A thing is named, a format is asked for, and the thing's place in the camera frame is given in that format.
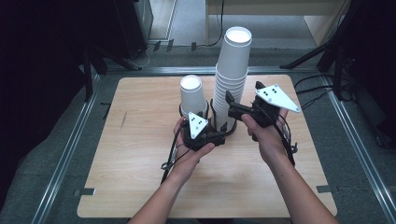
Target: gray carpet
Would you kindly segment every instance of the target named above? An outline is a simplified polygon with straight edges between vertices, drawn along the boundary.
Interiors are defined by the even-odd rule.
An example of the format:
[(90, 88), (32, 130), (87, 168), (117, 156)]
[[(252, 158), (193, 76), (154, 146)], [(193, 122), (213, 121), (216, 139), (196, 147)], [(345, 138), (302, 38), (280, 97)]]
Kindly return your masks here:
[[(307, 49), (252, 49), (250, 66), (272, 66), (291, 62), (308, 52)], [(198, 48), (190, 51), (188, 48), (173, 48), (166, 52), (165, 48), (158, 51), (148, 51), (150, 63), (147, 67), (174, 66), (214, 66), (219, 57), (219, 49)], [(144, 64), (147, 58), (143, 54), (135, 63)], [(313, 66), (318, 57), (305, 63)], [(74, 156), (70, 162), (66, 176), (49, 212), (46, 223), (126, 223), (127, 219), (79, 218), (77, 207), (79, 197), (74, 196), (75, 189), (82, 189), (90, 170), (93, 155), (103, 130), (107, 106), (101, 103), (111, 103), (118, 81), (122, 77), (136, 76), (134, 71), (126, 71), (114, 63), (108, 63), (110, 68), (107, 76), (101, 77), (97, 98), (86, 126), (79, 138)], [(303, 77), (314, 74), (284, 72), (289, 74), (295, 83)], [(298, 90), (323, 85), (320, 78), (302, 83)], [(322, 91), (309, 92), (299, 95), (301, 104), (317, 97)], [(78, 114), (83, 106), (84, 90), (76, 96), (73, 103), (64, 112), (49, 138), (34, 148), (24, 159), (16, 173), (14, 182), (8, 192), (7, 203), (0, 215), (0, 223), (30, 223), (40, 199), (43, 196), (50, 176), (64, 150)], [(348, 103), (349, 109), (356, 114), (355, 119), (361, 127), (361, 137), (370, 142), (372, 134), (367, 129), (365, 119), (361, 117), (359, 109)], [(320, 161), (338, 208), (337, 219), (341, 223), (388, 223), (375, 197), (370, 184), (361, 169), (361, 165), (352, 149), (347, 135), (336, 115), (331, 101), (327, 96), (316, 101), (305, 111), (305, 118), (312, 134)], [(377, 154), (376, 162), (379, 166), (387, 159), (395, 157), (394, 152), (379, 155), (375, 153), (377, 146), (371, 145), (373, 154)], [(390, 172), (385, 172), (389, 183), (394, 178)], [(189, 220), (170, 220), (169, 223), (192, 223)], [(252, 221), (238, 219), (234, 223), (248, 224)]]

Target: wooden furniture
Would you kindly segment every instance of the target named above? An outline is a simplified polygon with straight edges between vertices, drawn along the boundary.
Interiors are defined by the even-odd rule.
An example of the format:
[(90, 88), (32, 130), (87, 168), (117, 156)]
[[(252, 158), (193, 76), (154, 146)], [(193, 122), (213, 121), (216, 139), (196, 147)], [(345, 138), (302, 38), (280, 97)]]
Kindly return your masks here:
[[(223, 15), (304, 16), (319, 46), (332, 34), (340, 16), (346, 13), (349, 2), (350, 0), (227, 0)], [(220, 14), (221, 0), (206, 0), (206, 44), (209, 41), (209, 16)]]
[[(161, 164), (168, 158), (180, 104), (181, 77), (127, 77), (120, 81), (85, 185), (80, 217), (131, 217), (160, 186)], [(213, 98), (215, 77), (201, 77), (206, 100)], [(242, 104), (250, 105), (255, 82), (279, 84), (298, 104), (286, 75), (248, 76)], [(318, 154), (303, 113), (289, 112), (292, 141), (298, 142), (296, 168), (335, 215)], [(238, 121), (236, 131), (202, 158), (179, 193), (169, 217), (288, 217), (289, 213), (258, 145)]]

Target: person's right hand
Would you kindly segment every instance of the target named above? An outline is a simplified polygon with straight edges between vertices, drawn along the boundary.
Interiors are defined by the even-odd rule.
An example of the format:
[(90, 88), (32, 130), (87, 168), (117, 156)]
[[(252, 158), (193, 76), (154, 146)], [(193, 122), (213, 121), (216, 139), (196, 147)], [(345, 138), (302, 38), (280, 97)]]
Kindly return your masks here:
[[(288, 115), (288, 110), (281, 108), (279, 115), (284, 119)], [(276, 125), (283, 132), (284, 120), (279, 116)], [(242, 116), (242, 121), (247, 126), (247, 133), (249, 136), (256, 135), (259, 142), (260, 154), (262, 159), (271, 164), (276, 162), (281, 157), (287, 157), (285, 148), (282, 144), (282, 139), (274, 126), (262, 128), (250, 115), (245, 114)]]

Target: human hand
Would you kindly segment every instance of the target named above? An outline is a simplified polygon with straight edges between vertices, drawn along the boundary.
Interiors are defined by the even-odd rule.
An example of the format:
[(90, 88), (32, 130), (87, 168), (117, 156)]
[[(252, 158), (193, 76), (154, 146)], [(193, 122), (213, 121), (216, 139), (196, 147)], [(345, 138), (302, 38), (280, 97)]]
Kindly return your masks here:
[[(288, 115), (288, 110), (281, 108), (279, 110), (279, 119), (276, 121), (276, 125), (281, 131), (283, 131), (283, 122)], [(277, 159), (287, 157), (285, 148), (282, 144), (282, 139), (279, 133), (276, 131), (274, 126), (262, 128), (250, 115), (245, 114), (242, 116), (242, 121), (247, 126), (247, 133), (249, 136), (256, 135), (259, 142), (260, 154), (262, 159), (271, 164), (276, 162)]]
[[(174, 134), (177, 133), (180, 125), (182, 125), (184, 118), (180, 118), (174, 128)], [(183, 143), (183, 132), (177, 137), (177, 156), (176, 162), (173, 166), (172, 172), (168, 178), (174, 178), (181, 185), (184, 185), (191, 177), (199, 160), (215, 148), (213, 143), (208, 143), (197, 151), (190, 150)]]

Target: tall stack of cups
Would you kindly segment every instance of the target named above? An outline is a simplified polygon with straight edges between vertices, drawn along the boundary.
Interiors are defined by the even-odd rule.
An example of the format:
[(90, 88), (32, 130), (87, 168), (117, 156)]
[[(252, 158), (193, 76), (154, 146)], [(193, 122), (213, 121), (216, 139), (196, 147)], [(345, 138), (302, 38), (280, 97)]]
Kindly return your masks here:
[(188, 118), (189, 113), (207, 112), (207, 101), (204, 96), (202, 81), (198, 76), (188, 75), (180, 80), (180, 114)]
[(251, 32), (244, 27), (231, 27), (227, 30), (216, 64), (216, 85), (213, 96), (215, 119), (211, 125), (220, 131), (227, 122), (227, 132), (233, 129), (235, 119), (228, 117), (229, 106), (225, 101), (225, 92), (230, 91), (236, 103), (240, 103), (248, 76)]

